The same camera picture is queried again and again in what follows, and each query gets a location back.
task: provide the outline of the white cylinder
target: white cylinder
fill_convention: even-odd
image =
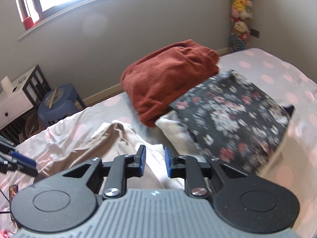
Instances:
[[[4,92],[10,96],[12,95],[12,91],[13,91],[13,85],[11,83],[11,81],[9,80],[8,76],[5,76],[3,78],[3,80],[1,81],[1,86],[4,90]]]

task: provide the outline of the ribbed gray surface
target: ribbed gray surface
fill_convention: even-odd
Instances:
[[[268,235],[249,234],[222,221],[208,201],[193,199],[182,190],[128,190],[102,203],[85,224],[59,234],[19,231],[15,238],[298,238],[291,229]]]

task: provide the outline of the wall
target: wall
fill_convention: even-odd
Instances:
[[[317,0],[254,0],[260,38],[252,47],[285,60],[317,82]]]
[[[82,98],[119,83],[134,61],[194,39],[228,46],[230,0],[102,0],[72,10],[17,41],[15,0],[0,0],[0,79],[39,64],[52,87],[72,82]]]

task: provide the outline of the yellow plush toy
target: yellow plush toy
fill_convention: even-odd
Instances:
[[[245,10],[248,0],[234,0],[232,6],[238,10],[238,12],[242,12]]]

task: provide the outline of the red blanket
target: red blanket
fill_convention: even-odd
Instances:
[[[219,55],[193,40],[178,42],[131,64],[121,76],[140,121],[154,127],[168,105],[186,91],[218,73]]]

